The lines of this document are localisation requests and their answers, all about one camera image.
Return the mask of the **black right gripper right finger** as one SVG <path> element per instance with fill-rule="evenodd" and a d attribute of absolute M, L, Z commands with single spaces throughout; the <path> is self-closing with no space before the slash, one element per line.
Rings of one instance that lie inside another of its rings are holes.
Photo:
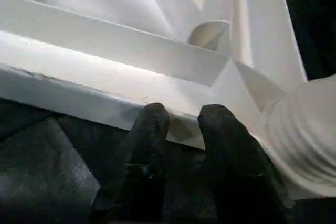
<path fill-rule="evenodd" d="M 284 183 L 259 142 L 219 104 L 198 116 L 219 223 L 294 223 Z"/>

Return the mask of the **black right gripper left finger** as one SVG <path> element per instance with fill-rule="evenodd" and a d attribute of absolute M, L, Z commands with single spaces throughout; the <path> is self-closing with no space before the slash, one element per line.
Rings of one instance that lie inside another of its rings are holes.
<path fill-rule="evenodd" d="M 114 157 L 114 178 L 101 186 L 94 199 L 92 223 L 161 220 L 169 124 L 162 104 L 150 103 L 141 109 Z"/>

